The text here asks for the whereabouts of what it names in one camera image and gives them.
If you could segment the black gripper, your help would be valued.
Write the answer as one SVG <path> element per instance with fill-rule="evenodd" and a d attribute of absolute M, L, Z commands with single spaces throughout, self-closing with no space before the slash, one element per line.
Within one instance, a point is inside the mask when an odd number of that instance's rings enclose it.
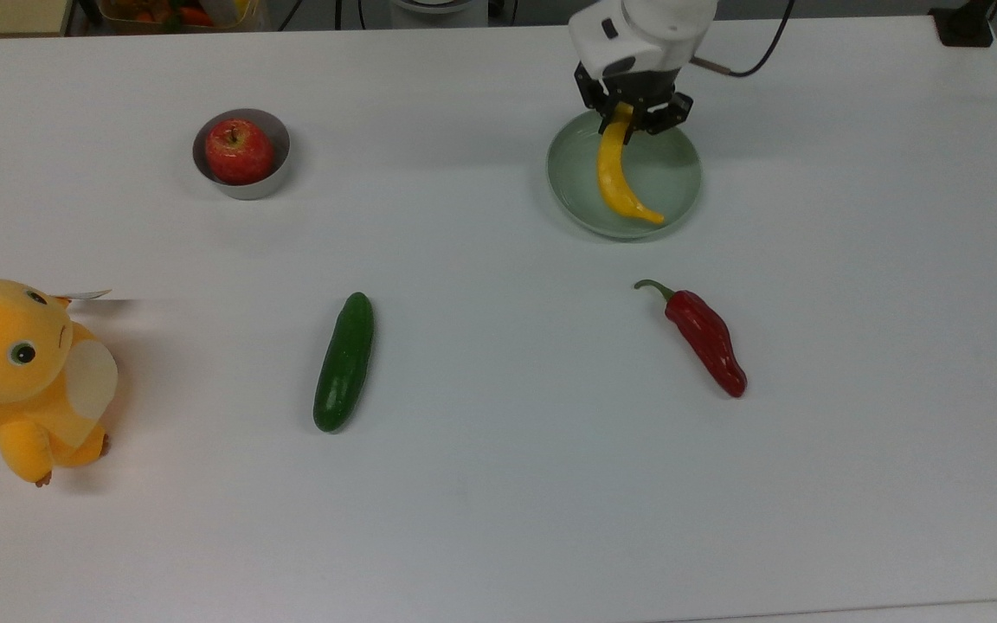
<path fill-rule="evenodd" d="M 618 103 L 625 103 L 633 107 L 632 134 L 653 137 L 686 122 L 695 104 L 691 96 L 676 91 L 679 72 L 680 68 L 673 68 L 595 79 L 579 63 L 574 78 L 582 102 L 598 117 L 599 135 L 613 122 Z"/>

